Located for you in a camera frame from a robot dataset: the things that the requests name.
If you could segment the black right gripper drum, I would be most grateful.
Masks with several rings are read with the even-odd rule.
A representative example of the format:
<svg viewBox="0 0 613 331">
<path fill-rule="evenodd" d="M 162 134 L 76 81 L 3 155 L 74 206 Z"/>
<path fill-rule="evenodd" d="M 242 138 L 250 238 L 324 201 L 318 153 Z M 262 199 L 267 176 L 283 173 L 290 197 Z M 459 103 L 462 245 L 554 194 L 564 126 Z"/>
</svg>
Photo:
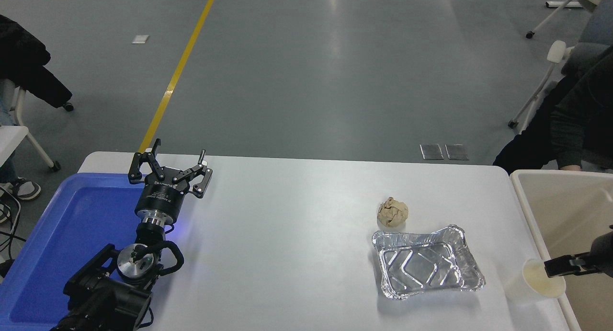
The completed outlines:
<svg viewBox="0 0 613 331">
<path fill-rule="evenodd" d="M 590 266 L 613 277 L 613 232 L 610 231 L 594 239 L 590 248 Z"/>
</svg>

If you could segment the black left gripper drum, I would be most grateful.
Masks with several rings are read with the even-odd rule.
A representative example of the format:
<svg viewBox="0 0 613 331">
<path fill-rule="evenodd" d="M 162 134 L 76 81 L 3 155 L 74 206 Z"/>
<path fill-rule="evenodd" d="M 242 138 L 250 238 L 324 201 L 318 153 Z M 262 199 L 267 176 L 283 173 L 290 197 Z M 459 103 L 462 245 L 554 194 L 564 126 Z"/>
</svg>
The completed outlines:
<svg viewBox="0 0 613 331">
<path fill-rule="evenodd" d="M 158 181 L 156 175 L 149 174 L 145 178 L 145 187 L 136 204 L 135 214 L 145 219 L 153 213 L 162 213 L 171 220 L 177 220 L 190 183 L 172 179 Z"/>
</svg>

